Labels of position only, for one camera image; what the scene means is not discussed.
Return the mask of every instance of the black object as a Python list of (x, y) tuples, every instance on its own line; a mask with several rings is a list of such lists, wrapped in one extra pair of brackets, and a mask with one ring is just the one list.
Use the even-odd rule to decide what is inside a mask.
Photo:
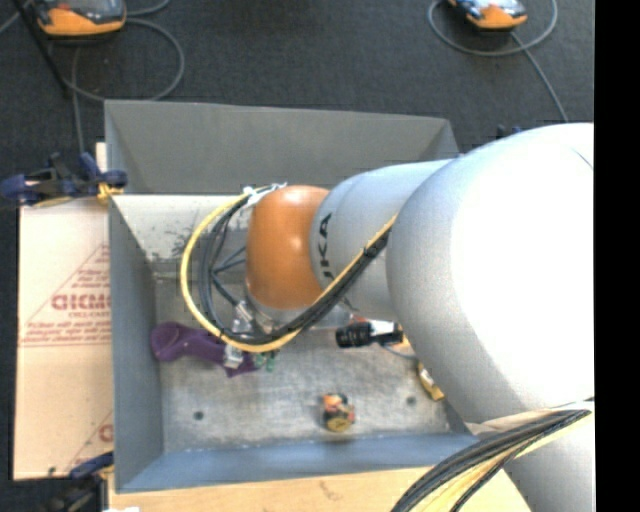
[(40, 51), (42, 58), (47, 63), (47, 66), (49, 66), (49, 69), (53, 73), (53, 77), (56, 79), (56, 82), (58, 82), (58, 85), (62, 90), (63, 96), (65, 98), (69, 98), (69, 87), (67, 86), (67, 83), (64, 81), (64, 78), (62, 78), (62, 74), (60, 73), (58, 66), (56, 66), (55, 62), (53, 62), (53, 59), (47, 52), (47, 49), (45, 48), (44, 44), (38, 37), (38, 32), (36, 31), (33, 20), (29, 17), (29, 14), (25, 10), (24, 6), (20, 3), (20, 0), (13, 0), (13, 3), (15, 4), (16, 9), (20, 13), (20, 17), (22, 18), (22, 21), (26, 25), (27, 30), (29, 30), (29, 34), (31, 35), (31, 38), (36, 43), (36, 46), (38, 47), (38, 50)]
[(102, 512), (108, 508), (107, 481), (99, 471), (114, 463), (113, 452), (103, 453), (69, 473), (72, 484), (31, 512)]
[(394, 324), (393, 331), (377, 334), (370, 322), (357, 322), (336, 330), (336, 342), (340, 348), (366, 347), (372, 343), (397, 343), (402, 341), (402, 331)]

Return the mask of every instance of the blue clamp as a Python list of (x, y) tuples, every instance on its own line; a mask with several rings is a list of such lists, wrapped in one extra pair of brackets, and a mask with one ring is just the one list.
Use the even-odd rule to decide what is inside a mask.
[(113, 466), (114, 464), (114, 455), (113, 451), (103, 453), (94, 457), (90, 460), (87, 460), (76, 466), (69, 472), (69, 478), (72, 480), (80, 480), (82, 478), (87, 478), (91, 475), (95, 475), (99, 471), (108, 468), (109, 466)]
[(0, 195), (20, 206), (43, 206), (79, 197), (98, 197), (122, 192), (127, 185), (125, 171), (102, 172), (93, 156), (84, 152), (78, 158), (79, 171), (71, 171), (60, 153), (53, 153), (47, 165), (31, 174), (17, 174), (0, 182)]

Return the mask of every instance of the yellow cable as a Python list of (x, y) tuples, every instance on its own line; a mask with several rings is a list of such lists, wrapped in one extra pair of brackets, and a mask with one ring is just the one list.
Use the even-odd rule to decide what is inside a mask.
[(411, 507), (410, 512), (443, 512), (451, 510), (458, 500), (480, 481), (489, 471), (491, 471), (497, 464), (502, 463), (508, 457), (513, 456), (514, 459), (519, 459), (523, 455), (526, 455), (542, 446), (551, 443), (562, 437), (569, 432), (577, 428), (581, 428), (589, 423), (595, 421), (595, 412), (590, 411), (590, 414), (583, 416), (565, 425), (557, 431), (548, 433), (545, 432), (539, 435), (538, 439), (524, 439), (519, 443), (505, 448), (500, 453), (497, 453), (493, 457), (481, 461), (473, 467), (468, 468), (466, 471), (461, 472), (453, 478), (443, 481), (440, 486), (434, 489), (427, 496), (422, 498), (418, 503)]
[[(211, 224), (225, 210), (232, 208), (236, 204), (244, 201), (249, 195), (256, 192), (261, 192), (263, 190), (267, 190), (268, 188), (269, 187), (263, 187), (263, 188), (257, 189), (254, 192), (239, 195), (233, 198), (232, 200), (227, 201), (226, 203), (222, 204), (218, 208), (214, 209), (211, 213), (209, 213), (204, 218), (204, 220), (194, 229), (193, 233), (191, 234), (191, 238), (189, 238), (189, 241), (187, 242), (187, 245), (182, 254), (182, 261), (180, 263), (180, 289), (182, 291), (182, 296), (187, 305), (187, 308), (189, 309), (191, 314), (196, 318), (196, 320), (200, 323), (202, 327), (204, 327), (207, 331), (209, 331), (214, 336), (217, 336), (218, 338), (220, 338), (221, 341), (228, 343), (229, 345), (232, 345), (239, 350), (244, 350), (245, 352), (253, 352), (253, 353), (270, 352), (272, 350), (277, 350), (283, 345), (285, 345), (286, 343), (288, 343), (289, 341), (291, 341), (293, 338), (295, 338), (302, 329), (300, 328), (300, 329), (293, 330), (279, 338), (274, 339), (269, 343), (265, 343), (262, 345), (252, 345), (250, 343), (244, 343), (244, 342), (235, 340), (233, 338), (230, 338), (229, 336), (224, 334), (219, 328), (213, 325), (206, 316), (204, 316), (204, 314), (198, 309), (198, 306), (193, 300), (191, 291), (189, 290), (189, 280), (188, 280), (189, 262), (191, 260), (191, 253), (193, 252), (193, 248), (195, 247), (197, 241), (202, 236), (203, 231), (209, 226), (209, 224)], [(370, 240), (367, 246), (363, 249), (363, 252), (369, 249), (378, 240), (378, 238), (380, 238), (380, 236), (388, 228), (391, 227), (391, 225), (396, 219), (396, 216), (397, 214), (394, 215), (391, 218), (391, 220), (387, 222), (380, 231), (378, 231), (378, 233), (376, 233), (376, 235)], [(340, 274), (331, 282), (331, 284), (329, 284), (329, 286), (315, 300), (313, 305), (315, 305), (319, 300), (325, 297), (336, 286), (336, 284), (340, 282), (342, 277), (355, 265), (355, 263), (358, 261), (359, 258), (360, 258), (360, 254), (358, 254), (358, 256), (356, 256), (351, 261), (351, 263), (349, 263), (349, 265), (345, 267), (345, 269), (342, 272), (340, 272)]]

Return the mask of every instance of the orange device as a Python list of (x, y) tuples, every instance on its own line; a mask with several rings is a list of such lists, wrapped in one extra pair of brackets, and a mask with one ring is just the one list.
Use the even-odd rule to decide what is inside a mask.
[(124, 0), (35, 0), (40, 28), (61, 38), (88, 37), (120, 30), (126, 19)]
[(448, 0), (480, 30), (509, 31), (527, 21), (527, 11), (519, 0)]

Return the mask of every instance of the cardboard sheet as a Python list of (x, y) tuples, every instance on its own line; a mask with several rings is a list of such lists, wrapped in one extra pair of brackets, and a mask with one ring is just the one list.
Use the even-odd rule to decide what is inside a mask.
[(20, 213), (14, 478), (65, 476), (113, 448), (107, 209)]

